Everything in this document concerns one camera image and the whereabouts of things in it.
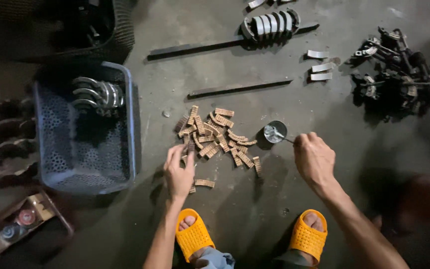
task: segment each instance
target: concrete floor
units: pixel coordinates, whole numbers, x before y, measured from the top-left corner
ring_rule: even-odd
[[[430,113],[422,119],[411,116],[397,123],[373,124],[363,107],[353,105],[349,67],[334,69],[327,83],[306,84],[306,71],[321,62],[302,58],[308,49],[328,50],[331,58],[343,63],[381,25],[401,28],[410,47],[424,52],[430,62],[430,2],[300,0],[264,5],[248,16],[291,7],[302,20],[317,20],[321,27],[283,47],[256,51],[233,47],[144,61],[152,49],[230,38],[246,15],[245,7],[241,0],[139,0],[135,4],[136,43],[125,65],[139,84],[142,172],[129,191],[75,204],[78,232],[48,268],[141,267],[167,197],[161,186],[161,166],[167,149],[180,143],[172,128],[192,105],[200,107],[200,115],[215,107],[236,111],[233,130],[247,137],[255,137],[272,120],[285,122],[290,138],[317,132],[336,151],[337,180],[369,215],[375,213],[373,199],[403,175],[430,174]],[[365,72],[369,67],[365,64],[359,69]],[[186,99],[194,89],[285,76],[295,80],[285,87]],[[171,116],[162,117],[163,110]],[[320,268],[362,268],[355,264],[327,208],[298,174],[291,146],[282,143],[260,149],[255,145],[248,152],[260,156],[263,181],[257,180],[253,169],[235,169],[230,154],[219,153],[197,164],[196,179],[209,178],[216,186],[199,188],[185,206],[200,213],[217,248],[233,254],[237,268],[264,268],[277,251],[286,248],[286,235],[297,215],[312,208],[328,221]],[[0,197],[12,191],[0,191]],[[394,244],[412,268],[430,268],[430,226]]]

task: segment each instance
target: blue plastic basket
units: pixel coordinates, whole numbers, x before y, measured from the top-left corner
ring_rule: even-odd
[[[126,111],[106,118],[89,110],[80,113],[71,102],[72,79],[78,76],[125,88]],[[128,188],[138,172],[140,116],[137,87],[122,65],[102,62],[47,67],[33,87],[42,183],[79,194],[106,194]]]

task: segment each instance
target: black woven basket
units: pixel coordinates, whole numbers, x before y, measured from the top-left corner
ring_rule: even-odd
[[[55,52],[47,41],[56,26],[38,17],[40,8],[50,0],[0,0],[0,55],[10,60],[57,64],[104,60],[123,64],[134,45],[134,30],[129,0],[111,0],[114,29],[97,46]]]

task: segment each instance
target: foot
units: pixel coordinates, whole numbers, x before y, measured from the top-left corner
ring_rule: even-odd
[[[183,231],[185,229],[188,229],[188,227],[194,225],[194,223],[195,223],[195,217],[193,217],[193,216],[185,217],[179,224],[179,231]],[[205,252],[205,250],[207,248],[208,247],[203,247],[203,248],[200,248],[199,250],[195,251],[194,254],[192,254],[188,260],[190,260],[190,262],[194,262],[194,261],[198,260],[198,258],[200,258],[202,256],[202,254]]]
[[[321,222],[321,219],[318,217],[318,215],[316,215],[315,213],[306,214],[306,216],[303,218],[303,222],[317,231],[324,232],[323,223]],[[309,264],[311,264],[311,266],[316,264],[317,260],[315,259],[315,257],[301,250],[299,250],[299,252],[300,255],[303,256],[309,262]]]

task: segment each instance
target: hand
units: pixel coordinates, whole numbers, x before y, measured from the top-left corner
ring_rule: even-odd
[[[182,156],[184,145],[176,145],[169,149],[167,154],[167,161],[163,166],[167,186],[169,188],[170,196],[173,199],[185,199],[188,196],[190,188],[194,183],[195,176],[195,152],[192,151],[188,154],[187,167],[180,167],[180,160]]]
[[[299,135],[293,147],[298,172],[318,195],[338,184],[333,175],[336,154],[316,133]]]

